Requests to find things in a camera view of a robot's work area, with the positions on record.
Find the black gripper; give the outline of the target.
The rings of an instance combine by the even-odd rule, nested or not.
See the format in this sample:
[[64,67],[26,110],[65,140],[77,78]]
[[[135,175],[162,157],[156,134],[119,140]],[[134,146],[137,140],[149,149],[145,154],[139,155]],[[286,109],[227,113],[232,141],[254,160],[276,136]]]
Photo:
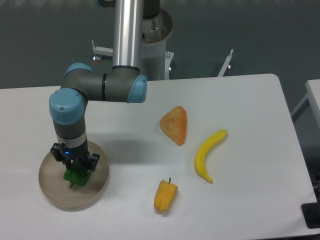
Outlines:
[[81,145],[72,148],[66,147],[64,143],[54,143],[50,152],[57,162],[62,162],[65,165],[66,171],[71,171],[73,169],[73,161],[79,161],[81,164],[80,173],[84,177],[88,176],[88,171],[95,171],[101,157],[97,153],[89,153],[87,140],[85,140]]

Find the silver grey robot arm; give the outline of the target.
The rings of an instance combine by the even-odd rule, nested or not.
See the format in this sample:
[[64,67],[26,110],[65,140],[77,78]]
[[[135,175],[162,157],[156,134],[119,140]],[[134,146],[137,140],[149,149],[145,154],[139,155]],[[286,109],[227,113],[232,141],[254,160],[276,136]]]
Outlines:
[[147,78],[140,67],[143,19],[160,12],[158,0],[99,0],[97,4],[115,8],[111,74],[96,75],[88,65],[74,63],[64,74],[60,89],[49,98],[49,113],[58,139],[50,151],[68,171],[85,177],[95,170],[100,158],[88,149],[88,101],[146,100]]

